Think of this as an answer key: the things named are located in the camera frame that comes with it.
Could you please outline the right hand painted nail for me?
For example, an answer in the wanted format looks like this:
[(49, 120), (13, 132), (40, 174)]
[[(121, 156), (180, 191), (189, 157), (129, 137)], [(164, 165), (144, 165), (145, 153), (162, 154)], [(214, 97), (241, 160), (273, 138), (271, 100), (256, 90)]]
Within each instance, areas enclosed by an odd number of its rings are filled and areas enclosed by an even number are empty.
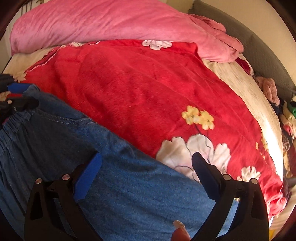
[(175, 220), (173, 222), (175, 227), (174, 232), (171, 235), (171, 241), (190, 241), (191, 237), (186, 230), (184, 223), (180, 222), (179, 220)]

